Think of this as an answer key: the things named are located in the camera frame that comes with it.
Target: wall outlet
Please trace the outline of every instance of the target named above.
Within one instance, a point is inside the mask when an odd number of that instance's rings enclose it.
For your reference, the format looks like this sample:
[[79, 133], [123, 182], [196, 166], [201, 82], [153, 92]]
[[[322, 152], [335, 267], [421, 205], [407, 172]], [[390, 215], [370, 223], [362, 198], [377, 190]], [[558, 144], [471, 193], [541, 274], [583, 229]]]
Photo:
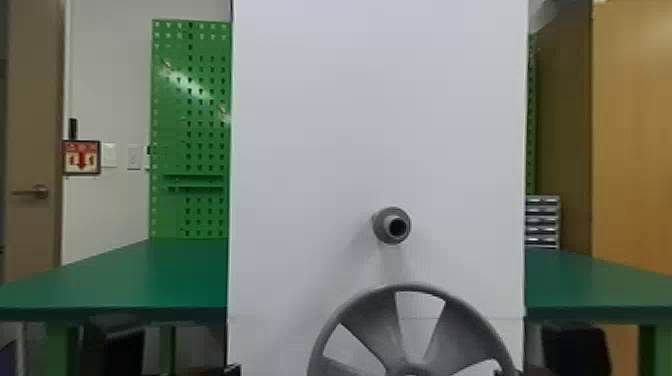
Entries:
[[149, 144], [145, 145], [143, 165], [145, 167], [145, 170], [151, 170], [152, 169], [152, 152], [151, 152], [151, 147], [149, 146]]
[[142, 170], [144, 161], [143, 148], [137, 144], [128, 145], [128, 169]]

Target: green pegboard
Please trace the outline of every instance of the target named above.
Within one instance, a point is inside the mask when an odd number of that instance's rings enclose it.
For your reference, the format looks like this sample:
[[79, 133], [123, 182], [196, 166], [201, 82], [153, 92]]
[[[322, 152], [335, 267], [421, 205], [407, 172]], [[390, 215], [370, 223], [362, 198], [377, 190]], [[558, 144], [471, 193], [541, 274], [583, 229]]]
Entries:
[[527, 64], [527, 135], [525, 183], [528, 195], [537, 194], [537, 38], [529, 37]]
[[154, 20], [152, 238], [227, 238], [231, 24]]

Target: green table leg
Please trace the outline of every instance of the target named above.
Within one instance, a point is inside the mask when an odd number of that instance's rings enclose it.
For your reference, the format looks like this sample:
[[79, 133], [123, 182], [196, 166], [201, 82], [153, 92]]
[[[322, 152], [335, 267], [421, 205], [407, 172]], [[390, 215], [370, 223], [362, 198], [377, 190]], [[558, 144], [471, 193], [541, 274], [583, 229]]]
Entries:
[[672, 376], [672, 327], [639, 327], [639, 375]]
[[78, 334], [77, 328], [47, 325], [46, 361], [41, 374], [79, 376]]
[[159, 329], [159, 366], [161, 376], [175, 375], [176, 329], [162, 326]]

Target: green table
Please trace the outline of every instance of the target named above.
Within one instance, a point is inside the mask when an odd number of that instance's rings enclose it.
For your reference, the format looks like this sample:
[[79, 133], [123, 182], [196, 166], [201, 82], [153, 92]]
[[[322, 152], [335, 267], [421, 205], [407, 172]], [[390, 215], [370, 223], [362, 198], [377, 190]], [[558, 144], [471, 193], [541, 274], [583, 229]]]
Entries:
[[[225, 325], [227, 265], [226, 240], [147, 240], [2, 286], [0, 321], [46, 322], [44, 374], [72, 375], [77, 329], [91, 318]], [[165, 345], [174, 344], [174, 330], [162, 337], [162, 369], [170, 371]]]
[[526, 320], [640, 326], [640, 375], [672, 375], [672, 277], [565, 251], [525, 257]]

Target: gray pipe fitting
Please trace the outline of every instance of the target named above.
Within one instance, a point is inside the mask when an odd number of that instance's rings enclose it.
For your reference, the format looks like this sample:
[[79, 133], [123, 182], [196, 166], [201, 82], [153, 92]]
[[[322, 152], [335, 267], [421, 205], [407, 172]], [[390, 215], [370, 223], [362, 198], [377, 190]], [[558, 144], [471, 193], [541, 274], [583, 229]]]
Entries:
[[389, 207], [378, 211], [371, 218], [373, 233], [385, 244], [403, 242], [411, 233], [411, 217], [403, 209]]

